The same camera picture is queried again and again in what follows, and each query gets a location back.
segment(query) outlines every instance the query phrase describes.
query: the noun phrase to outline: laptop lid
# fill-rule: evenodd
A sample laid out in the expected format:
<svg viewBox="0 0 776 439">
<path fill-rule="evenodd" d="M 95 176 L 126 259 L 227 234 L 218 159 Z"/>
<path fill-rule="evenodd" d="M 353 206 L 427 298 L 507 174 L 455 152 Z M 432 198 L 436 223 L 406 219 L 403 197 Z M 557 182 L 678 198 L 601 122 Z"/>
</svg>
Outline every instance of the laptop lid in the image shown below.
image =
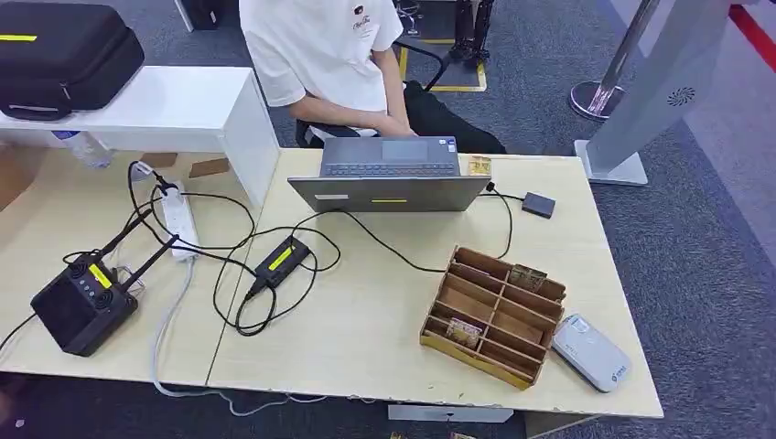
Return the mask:
<svg viewBox="0 0 776 439">
<path fill-rule="evenodd" d="M 490 177 L 290 177 L 288 183 L 316 212 L 463 211 Z"/>
</svg>

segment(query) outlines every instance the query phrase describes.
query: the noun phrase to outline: white portable wi-fi router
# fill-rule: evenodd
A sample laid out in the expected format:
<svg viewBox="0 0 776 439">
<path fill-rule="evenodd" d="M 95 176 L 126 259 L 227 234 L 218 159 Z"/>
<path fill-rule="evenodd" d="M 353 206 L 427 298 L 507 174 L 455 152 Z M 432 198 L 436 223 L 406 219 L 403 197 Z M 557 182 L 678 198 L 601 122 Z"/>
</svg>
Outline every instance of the white portable wi-fi router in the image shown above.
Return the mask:
<svg viewBox="0 0 776 439">
<path fill-rule="evenodd" d="M 561 322 L 553 348 L 599 391 L 617 389 L 631 369 L 628 356 L 579 314 Z"/>
</svg>

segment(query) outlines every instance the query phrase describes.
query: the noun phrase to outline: wooden organizer tray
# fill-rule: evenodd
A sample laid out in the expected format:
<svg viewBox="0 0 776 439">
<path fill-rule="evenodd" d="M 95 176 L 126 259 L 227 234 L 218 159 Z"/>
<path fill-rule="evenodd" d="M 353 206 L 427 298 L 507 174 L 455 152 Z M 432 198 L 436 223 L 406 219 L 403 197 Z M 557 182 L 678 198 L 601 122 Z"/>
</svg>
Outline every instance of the wooden organizer tray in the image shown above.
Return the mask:
<svg viewBox="0 0 776 439">
<path fill-rule="evenodd" d="M 532 293 L 509 284 L 511 272 L 512 265 L 504 261 L 456 248 L 420 343 L 524 390 L 539 378 L 563 316 L 566 288 L 545 278 Z M 480 332 L 472 329 L 466 340 L 451 337 L 452 319 L 464 322 L 454 327 Z"/>
</svg>

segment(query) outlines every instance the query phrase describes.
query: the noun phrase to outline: person's hand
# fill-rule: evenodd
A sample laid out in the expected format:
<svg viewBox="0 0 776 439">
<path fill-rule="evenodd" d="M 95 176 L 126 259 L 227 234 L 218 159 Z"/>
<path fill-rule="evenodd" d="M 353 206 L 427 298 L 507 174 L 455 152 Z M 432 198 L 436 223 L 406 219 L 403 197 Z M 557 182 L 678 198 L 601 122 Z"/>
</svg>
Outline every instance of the person's hand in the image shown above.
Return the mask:
<svg viewBox="0 0 776 439">
<path fill-rule="evenodd" d="M 412 137 L 417 134 L 410 128 L 409 124 L 401 123 L 398 119 L 392 116 L 384 116 L 380 123 L 377 124 L 376 129 L 383 137 Z"/>
</svg>

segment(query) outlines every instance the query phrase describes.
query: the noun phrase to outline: cardboard box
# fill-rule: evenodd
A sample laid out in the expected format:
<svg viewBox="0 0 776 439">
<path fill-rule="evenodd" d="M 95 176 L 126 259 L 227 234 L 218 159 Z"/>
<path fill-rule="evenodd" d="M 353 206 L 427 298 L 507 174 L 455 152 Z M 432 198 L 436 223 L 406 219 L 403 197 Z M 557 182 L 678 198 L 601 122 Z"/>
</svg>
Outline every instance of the cardboard box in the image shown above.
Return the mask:
<svg viewBox="0 0 776 439">
<path fill-rule="evenodd" d="M 13 147 L 0 144 L 0 211 L 27 190 L 34 174 L 23 166 Z"/>
<path fill-rule="evenodd" d="M 539 378 L 563 317 L 566 288 L 542 277 L 535 291 L 509 284 L 513 268 L 456 248 L 420 331 L 420 343 L 527 389 Z"/>
</svg>

